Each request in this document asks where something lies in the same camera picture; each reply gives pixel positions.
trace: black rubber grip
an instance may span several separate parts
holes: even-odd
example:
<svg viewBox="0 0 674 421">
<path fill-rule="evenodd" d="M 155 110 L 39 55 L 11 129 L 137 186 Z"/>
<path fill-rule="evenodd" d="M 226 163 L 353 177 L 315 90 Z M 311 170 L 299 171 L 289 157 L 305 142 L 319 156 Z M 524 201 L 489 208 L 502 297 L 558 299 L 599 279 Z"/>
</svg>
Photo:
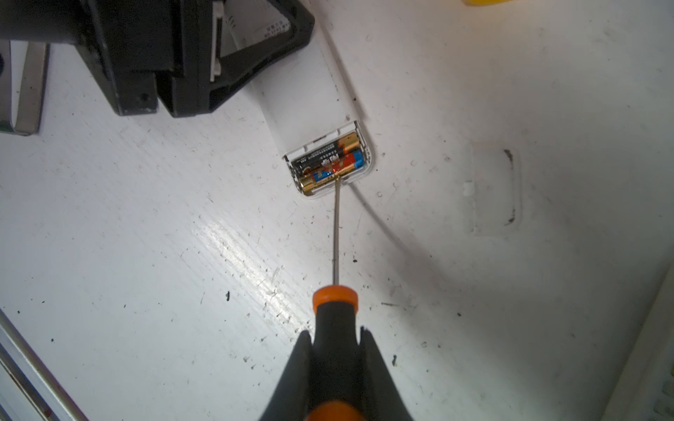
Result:
<svg viewBox="0 0 674 421">
<path fill-rule="evenodd" d="M 309 411 L 334 400 L 362 411 L 362 364 L 353 305 L 333 301 L 318 306 L 311 351 Z"/>
</svg>

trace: white surface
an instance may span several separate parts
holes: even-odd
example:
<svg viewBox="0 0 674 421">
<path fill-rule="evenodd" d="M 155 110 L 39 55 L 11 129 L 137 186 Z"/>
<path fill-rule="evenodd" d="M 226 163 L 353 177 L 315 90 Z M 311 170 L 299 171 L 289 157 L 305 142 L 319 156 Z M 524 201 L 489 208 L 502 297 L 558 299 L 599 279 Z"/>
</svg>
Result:
<svg viewBox="0 0 674 421">
<path fill-rule="evenodd" d="M 674 5 L 317 8 L 377 152 L 340 272 L 412 414 L 600 418 L 673 252 Z M 471 141 L 520 152 L 507 237 L 469 232 Z M 41 135 L 0 137 L 0 305 L 90 419 L 267 404 L 330 281 L 332 207 L 272 145 L 247 90 L 116 117 L 53 48 Z"/>
<path fill-rule="evenodd" d="M 505 236 L 522 219 L 520 156 L 499 143 L 473 143 L 472 194 L 475 235 Z"/>
<path fill-rule="evenodd" d="M 674 408 L 674 397 L 663 390 L 666 382 L 674 384 L 672 269 L 667 273 L 653 308 L 648 313 L 602 420 L 661 419 L 655 412 L 656 402 L 661 401 L 664 406 Z"/>
</svg>

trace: black plastic bracket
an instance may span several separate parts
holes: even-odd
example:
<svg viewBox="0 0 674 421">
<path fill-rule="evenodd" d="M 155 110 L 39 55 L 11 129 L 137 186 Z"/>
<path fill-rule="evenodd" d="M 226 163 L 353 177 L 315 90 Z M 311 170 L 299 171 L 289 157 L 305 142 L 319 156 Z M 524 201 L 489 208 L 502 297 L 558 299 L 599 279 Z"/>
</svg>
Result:
<svg viewBox="0 0 674 421">
<path fill-rule="evenodd" d="M 87 24 L 78 50 L 119 115 L 174 117 L 212 112 L 261 70 L 307 45 L 314 17 L 299 0 L 268 0 L 290 29 L 224 57 L 214 57 L 212 0 L 83 0 Z M 212 61 L 219 75 L 212 78 Z"/>
</svg>

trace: screwdriver handle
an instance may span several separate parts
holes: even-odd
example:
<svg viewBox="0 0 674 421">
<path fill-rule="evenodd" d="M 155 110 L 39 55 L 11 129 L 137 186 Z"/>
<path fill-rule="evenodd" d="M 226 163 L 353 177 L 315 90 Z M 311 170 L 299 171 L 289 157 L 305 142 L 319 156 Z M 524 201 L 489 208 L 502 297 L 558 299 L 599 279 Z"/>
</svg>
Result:
<svg viewBox="0 0 674 421">
<path fill-rule="evenodd" d="M 358 294 L 346 286 L 326 286 L 313 295 L 313 308 L 308 421 L 359 421 L 363 376 L 356 340 Z"/>
</svg>

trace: battery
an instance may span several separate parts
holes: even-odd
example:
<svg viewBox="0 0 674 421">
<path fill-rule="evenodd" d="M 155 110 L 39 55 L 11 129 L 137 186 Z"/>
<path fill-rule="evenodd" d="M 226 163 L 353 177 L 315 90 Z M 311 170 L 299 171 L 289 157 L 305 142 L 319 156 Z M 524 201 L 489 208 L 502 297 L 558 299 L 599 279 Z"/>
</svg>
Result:
<svg viewBox="0 0 674 421">
<path fill-rule="evenodd" d="M 307 175 L 311 171 L 335 162 L 349 152 L 353 152 L 360 145 L 361 142 L 358 135 L 355 132 L 349 133 L 332 143 L 312 151 L 310 154 L 296 159 L 293 161 L 293 168 L 298 175 Z"/>
<path fill-rule="evenodd" d="M 363 164 L 363 153 L 360 150 L 357 150 L 351 154 L 345 155 L 338 161 L 320 168 L 310 175 L 302 177 L 300 179 L 300 185 L 304 192 L 308 192 L 332 181 L 335 176 L 344 176 L 351 171 L 362 167 Z"/>
</svg>

